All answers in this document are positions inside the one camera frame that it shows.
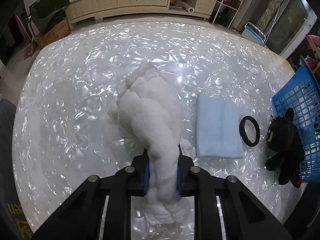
blue basket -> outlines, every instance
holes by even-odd
[[[294,109],[293,124],[298,128],[305,160],[300,164],[303,182],[320,181],[320,97],[319,83],[301,57],[301,67],[272,98],[277,114]]]

patterned curtain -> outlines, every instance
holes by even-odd
[[[266,11],[261,16],[260,20],[257,23],[257,27],[264,32],[267,28],[268,24],[274,17],[275,13],[278,10],[279,5],[282,3],[283,0],[270,0],[268,3],[268,7]]]

paper roll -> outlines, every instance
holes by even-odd
[[[193,13],[195,11],[195,9],[193,7],[191,7],[190,5],[188,5],[185,2],[180,2],[179,4],[180,4],[180,6],[185,8],[189,13]]]

stuffed animal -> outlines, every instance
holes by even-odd
[[[266,161],[266,169],[274,171],[280,168],[278,182],[285,185],[291,181],[299,188],[300,162],[304,160],[304,150],[298,129],[293,125],[294,112],[289,108],[284,116],[278,116],[271,122],[268,129],[267,146],[277,154]]]

floor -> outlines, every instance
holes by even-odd
[[[104,18],[102,22],[96,23],[93,18],[83,20],[78,22],[71,32],[71,34],[84,32],[94,28],[99,28],[103,26],[110,26],[122,23],[134,23],[134,22],[174,22],[174,23],[184,23],[191,25],[198,25],[202,27],[207,27],[215,30],[225,31],[232,33],[234,35],[240,36],[233,30],[228,30],[217,25],[210,24],[207,20],[190,17],[190,16],[173,16],[171,14],[132,14],[126,16],[114,16],[109,18]],[[3,66],[0,69],[0,96],[2,98],[7,98],[15,105],[18,104],[20,93],[23,89],[24,82],[28,76],[29,70],[32,67],[39,50],[31,57],[24,59],[24,50],[28,46],[25,42],[18,46],[12,54],[7,66]]]

